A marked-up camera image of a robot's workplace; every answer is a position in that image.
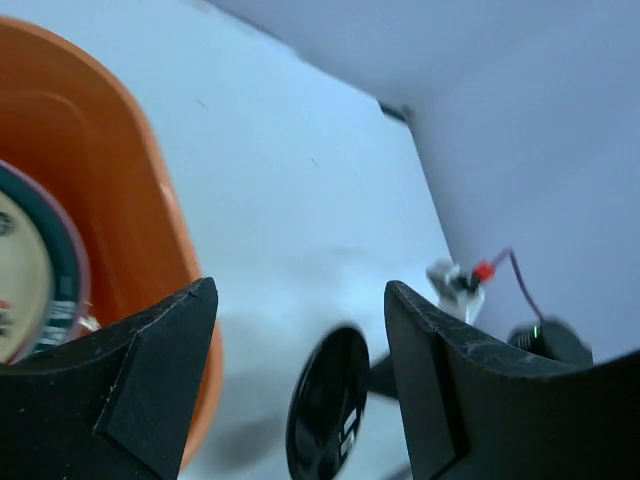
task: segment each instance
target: black lid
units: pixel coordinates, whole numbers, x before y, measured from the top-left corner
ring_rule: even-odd
[[[549,317],[542,324],[526,326],[511,333],[509,345],[542,357],[568,363],[577,367],[593,365],[591,348],[564,321]]]
[[[293,392],[286,449],[294,480],[329,480],[346,461],[367,400],[369,352],[362,334],[340,327],[315,348]]]

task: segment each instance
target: black round disc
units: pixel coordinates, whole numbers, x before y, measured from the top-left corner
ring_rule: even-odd
[[[315,348],[289,407],[286,450],[293,480],[338,474],[360,428],[369,371],[367,344],[353,327],[334,330]]]
[[[80,266],[73,241],[46,200],[18,175],[0,166],[0,190],[29,215],[44,241],[53,270],[53,292],[47,318],[18,358],[64,343],[74,324],[80,296]]]

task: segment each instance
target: gray wall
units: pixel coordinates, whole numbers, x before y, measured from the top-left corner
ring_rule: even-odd
[[[597,359],[637,348],[636,0],[215,0],[304,58],[414,111],[452,255],[516,248],[548,313]],[[479,324],[532,320],[508,269]]]

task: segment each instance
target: red cap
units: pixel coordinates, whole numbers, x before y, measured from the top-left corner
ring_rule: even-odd
[[[487,280],[491,280],[491,278],[495,273],[496,273],[495,267],[487,261],[484,261],[478,264],[476,268],[473,269],[473,274],[481,282],[486,282]]]

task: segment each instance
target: red wire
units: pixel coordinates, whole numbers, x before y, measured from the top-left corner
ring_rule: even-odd
[[[516,254],[514,253],[513,249],[511,247],[507,247],[504,250],[502,250],[493,259],[493,261],[491,262],[491,265],[493,265],[494,268],[497,268],[498,265],[500,265],[507,257],[509,257],[509,259],[511,260],[511,265],[513,266],[513,272],[516,275],[516,280],[518,280],[518,285],[520,285],[520,290],[522,290],[522,294],[524,295],[524,298],[527,299],[527,303],[536,313],[536,315],[540,319],[540,322],[541,323],[544,322],[545,317],[544,317],[544,314],[542,313],[542,310],[540,310],[538,305],[536,305],[536,302],[533,300],[533,297],[529,293],[529,289],[527,289],[527,286],[524,283],[524,279],[522,278],[522,272],[520,271],[520,266],[518,265],[518,261],[516,260]]]

